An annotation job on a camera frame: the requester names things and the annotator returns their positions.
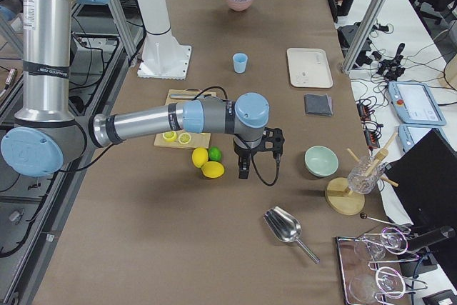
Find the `light blue plastic cup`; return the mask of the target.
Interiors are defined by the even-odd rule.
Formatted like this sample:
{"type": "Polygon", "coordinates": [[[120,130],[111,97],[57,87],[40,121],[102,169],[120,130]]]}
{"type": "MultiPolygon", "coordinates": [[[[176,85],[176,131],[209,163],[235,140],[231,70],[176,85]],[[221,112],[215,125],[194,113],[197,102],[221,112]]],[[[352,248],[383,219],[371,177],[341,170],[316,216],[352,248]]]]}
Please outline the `light blue plastic cup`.
{"type": "Polygon", "coordinates": [[[232,56],[233,60],[233,70],[237,74],[242,74],[246,71],[247,63],[248,63],[248,56],[245,53],[235,53],[232,56]]]}

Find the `metal ice scoop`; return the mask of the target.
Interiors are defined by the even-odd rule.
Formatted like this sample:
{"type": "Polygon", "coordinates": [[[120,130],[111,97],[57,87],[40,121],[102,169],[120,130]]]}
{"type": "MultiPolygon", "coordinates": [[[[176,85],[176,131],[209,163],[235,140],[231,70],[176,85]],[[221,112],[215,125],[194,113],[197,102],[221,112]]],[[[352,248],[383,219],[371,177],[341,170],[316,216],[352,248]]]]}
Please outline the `metal ice scoop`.
{"type": "Polygon", "coordinates": [[[297,243],[315,264],[321,262],[317,255],[302,242],[301,224],[298,219],[279,206],[268,209],[263,218],[279,241],[287,244],[297,243]]]}

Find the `wooden cup tree stand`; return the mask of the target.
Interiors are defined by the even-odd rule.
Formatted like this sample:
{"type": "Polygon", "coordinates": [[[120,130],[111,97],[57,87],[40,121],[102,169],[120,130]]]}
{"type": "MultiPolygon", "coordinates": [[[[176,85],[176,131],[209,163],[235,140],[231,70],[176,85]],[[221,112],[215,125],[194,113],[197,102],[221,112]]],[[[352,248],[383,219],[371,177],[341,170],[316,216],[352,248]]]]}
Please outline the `wooden cup tree stand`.
{"type": "Polygon", "coordinates": [[[332,209],[348,216],[358,214],[365,205],[365,195],[374,189],[379,179],[398,187],[397,182],[384,176],[385,165],[382,164],[388,156],[388,147],[397,136],[398,133],[394,132],[375,156],[358,158],[347,148],[347,152],[356,160],[356,165],[347,177],[338,177],[328,183],[325,197],[332,209]]]}

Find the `green lime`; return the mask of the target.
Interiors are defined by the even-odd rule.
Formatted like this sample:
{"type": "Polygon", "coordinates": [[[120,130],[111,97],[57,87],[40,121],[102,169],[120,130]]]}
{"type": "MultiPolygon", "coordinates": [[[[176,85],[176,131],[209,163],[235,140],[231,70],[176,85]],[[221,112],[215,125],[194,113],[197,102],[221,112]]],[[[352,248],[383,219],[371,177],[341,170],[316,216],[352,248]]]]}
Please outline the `green lime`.
{"type": "Polygon", "coordinates": [[[221,150],[216,146],[212,146],[208,149],[208,155],[210,161],[220,161],[222,158],[221,150]]]}

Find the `yellow lemon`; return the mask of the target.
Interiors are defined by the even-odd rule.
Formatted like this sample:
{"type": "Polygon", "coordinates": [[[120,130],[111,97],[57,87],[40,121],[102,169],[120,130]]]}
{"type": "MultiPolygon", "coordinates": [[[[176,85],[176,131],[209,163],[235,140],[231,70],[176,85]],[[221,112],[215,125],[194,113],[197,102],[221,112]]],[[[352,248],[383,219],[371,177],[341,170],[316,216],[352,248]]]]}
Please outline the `yellow lemon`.
{"type": "Polygon", "coordinates": [[[201,171],[206,178],[217,179],[225,173],[225,168],[220,162],[208,161],[201,167],[201,171]]]}
{"type": "Polygon", "coordinates": [[[191,155],[193,165],[200,169],[205,163],[209,161],[208,150],[203,147],[195,148],[191,155]]]}

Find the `wooden cutting board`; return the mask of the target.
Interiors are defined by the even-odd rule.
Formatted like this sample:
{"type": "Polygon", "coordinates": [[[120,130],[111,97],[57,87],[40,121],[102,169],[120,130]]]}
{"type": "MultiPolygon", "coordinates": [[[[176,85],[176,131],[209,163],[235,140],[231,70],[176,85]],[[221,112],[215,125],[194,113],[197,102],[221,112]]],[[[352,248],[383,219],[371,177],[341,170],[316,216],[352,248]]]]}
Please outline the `wooden cutting board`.
{"type": "MultiPolygon", "coordinates": [[[[198,89],[169,89],[165,105],[174,102],[192,100],[200,91],[198,89]]],[[[157,134],[154,146],[176,149],[195,149],[199,147],[209,148],[210,133],[187,133],[185,130],[175,130],[169,133],[157,134]]]]}

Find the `lemon half slice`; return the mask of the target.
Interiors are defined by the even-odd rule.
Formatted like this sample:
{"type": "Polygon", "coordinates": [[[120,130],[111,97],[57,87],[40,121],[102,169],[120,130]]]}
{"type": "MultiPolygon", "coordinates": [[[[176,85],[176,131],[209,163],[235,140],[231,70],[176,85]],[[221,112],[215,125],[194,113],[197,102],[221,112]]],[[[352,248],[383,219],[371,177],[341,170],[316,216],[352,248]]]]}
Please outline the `lemon half slice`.
{"type": "Polygon", "coordinates": [[[189,144],[192,140],[192,136],[188,132],[182,132],[178,136],[178,142],[180,144],[189,144]]]}
{"type": "Polygon", "coordinates": [[[162,134],[162,139],[165,142],[175,142],[178,139],[178,134],[176,131],[167,131],[162,134]]]}

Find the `steel muddler black tip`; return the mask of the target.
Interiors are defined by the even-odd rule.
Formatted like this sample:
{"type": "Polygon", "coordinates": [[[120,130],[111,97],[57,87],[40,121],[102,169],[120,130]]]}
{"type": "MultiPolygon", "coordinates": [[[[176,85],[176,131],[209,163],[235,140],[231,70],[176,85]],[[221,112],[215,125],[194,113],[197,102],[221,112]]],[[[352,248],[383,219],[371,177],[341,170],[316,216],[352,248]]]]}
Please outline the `steel muddler black tip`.
{"type": "Polygon", "coordinates": [[[173,100],[196,100],[203,99],[205,96],[205,94],[171,94],[169,98],[173,100]]]}

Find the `grey folded cloth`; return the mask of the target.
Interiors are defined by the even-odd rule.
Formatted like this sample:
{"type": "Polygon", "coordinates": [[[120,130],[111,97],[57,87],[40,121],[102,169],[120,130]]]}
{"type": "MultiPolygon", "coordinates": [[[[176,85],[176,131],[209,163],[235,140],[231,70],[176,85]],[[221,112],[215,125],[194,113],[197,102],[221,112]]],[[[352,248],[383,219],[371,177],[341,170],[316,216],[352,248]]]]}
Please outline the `grey folded cloth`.
{"type": "Polygon", "coordinates": [[[328,94],[305,94],[305,113],[318,116],[332,116],[333,102],[328,94]]]}

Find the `cream rabbit tray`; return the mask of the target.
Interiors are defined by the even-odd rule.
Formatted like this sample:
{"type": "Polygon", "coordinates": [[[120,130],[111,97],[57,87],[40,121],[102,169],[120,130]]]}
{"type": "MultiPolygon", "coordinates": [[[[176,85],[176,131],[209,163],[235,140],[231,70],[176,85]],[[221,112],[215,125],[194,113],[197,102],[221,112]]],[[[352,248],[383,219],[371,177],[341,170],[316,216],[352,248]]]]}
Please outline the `cream rabbit tray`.
{"type": "Polygon", "coordinates": [[[292,86],[319,89],[330,89],[333,86],[331,70],[323,49],[288,48],[286,57],[292,86]]]}

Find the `clear glass on stand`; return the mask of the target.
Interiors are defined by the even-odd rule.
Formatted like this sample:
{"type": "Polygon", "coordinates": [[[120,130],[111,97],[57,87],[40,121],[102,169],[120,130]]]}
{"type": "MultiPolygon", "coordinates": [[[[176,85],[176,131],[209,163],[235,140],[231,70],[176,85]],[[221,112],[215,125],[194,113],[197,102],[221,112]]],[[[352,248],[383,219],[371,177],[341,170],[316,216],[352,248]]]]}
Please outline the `clear glass on stand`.
{"type": "Polygon", "coordinates": [[[377,185],[378,180],[384,173],[385,164],[376,166],[370,174],[369,167],[374,162],[373,157],[363,156],[348,175],[348,187],[358,194],[369,194],[377,185]]]}

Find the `mirror tray with glasses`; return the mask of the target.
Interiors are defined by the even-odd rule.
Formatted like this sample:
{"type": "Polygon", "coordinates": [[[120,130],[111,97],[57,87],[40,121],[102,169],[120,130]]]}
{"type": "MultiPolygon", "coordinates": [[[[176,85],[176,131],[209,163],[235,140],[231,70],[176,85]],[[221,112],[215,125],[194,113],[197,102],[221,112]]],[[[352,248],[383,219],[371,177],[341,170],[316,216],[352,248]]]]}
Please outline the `mirror tray with glasses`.
{"type": "Polygon", "coordinates": [[[396,304],[428,288],[419,278],[401,273],[401,264],[418,262],[420,256],[409,250],[406,234],[398,227],[338,236],[336,250],[345,304],[396,304]]]}

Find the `blue teach pendant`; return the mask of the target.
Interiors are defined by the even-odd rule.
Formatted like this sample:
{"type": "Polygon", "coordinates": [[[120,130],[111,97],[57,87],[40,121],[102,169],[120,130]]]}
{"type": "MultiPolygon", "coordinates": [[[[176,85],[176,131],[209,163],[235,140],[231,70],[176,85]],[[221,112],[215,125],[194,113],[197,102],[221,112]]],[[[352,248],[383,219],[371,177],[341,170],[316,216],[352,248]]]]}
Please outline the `blue teach pendant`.
{"type": "Polygon", "coordinates": [[[447,124],[428,85],[391,81],[388,94],[399,119],[406,124],[445,126],[447,124]]]}
{"type": "Polygon", "coordinates": [[[443,130],[439,126],[419,125],[419,124],[400,124],[398,126],[398,137],[401,142],[403,152],[408,152],[418,143],[430,130],[436,129],[443,138],[447,139],[443,130]]]}

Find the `black monitor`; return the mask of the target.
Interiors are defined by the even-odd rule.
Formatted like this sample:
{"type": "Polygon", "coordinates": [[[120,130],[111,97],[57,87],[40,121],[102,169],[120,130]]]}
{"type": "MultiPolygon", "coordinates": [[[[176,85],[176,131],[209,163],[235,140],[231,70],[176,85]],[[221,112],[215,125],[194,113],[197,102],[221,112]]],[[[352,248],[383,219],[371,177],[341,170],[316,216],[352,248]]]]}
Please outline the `black monitor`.
{"type": "Polygon", "coordinates": [[[386,175],[414,225],[456,228],[456,151],[437,129],[388,164],[386,175]]]}

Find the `aluminium frame post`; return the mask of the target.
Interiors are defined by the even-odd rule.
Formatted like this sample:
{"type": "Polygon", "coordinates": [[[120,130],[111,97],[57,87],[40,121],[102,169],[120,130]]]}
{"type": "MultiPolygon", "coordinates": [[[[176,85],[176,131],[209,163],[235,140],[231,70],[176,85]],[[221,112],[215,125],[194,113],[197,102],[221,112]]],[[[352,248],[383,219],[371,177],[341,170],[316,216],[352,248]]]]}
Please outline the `aluminium frame post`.
{"type": "Polygon", "coordinates": [[[375,19],[382,9],[385,1],[386,0],[371,0],[370,4],[368,5],[366,13],[364,14],[361,20],[361,24],[354,36],[354,40],[350,45],[341,65],[341,71],[344,74],[349,75],[350,71],[352,70],[353,65],[356,62],[356,58],[360,54],[364,42],[368,38],[368,34],[371,31],[375,19]]]}

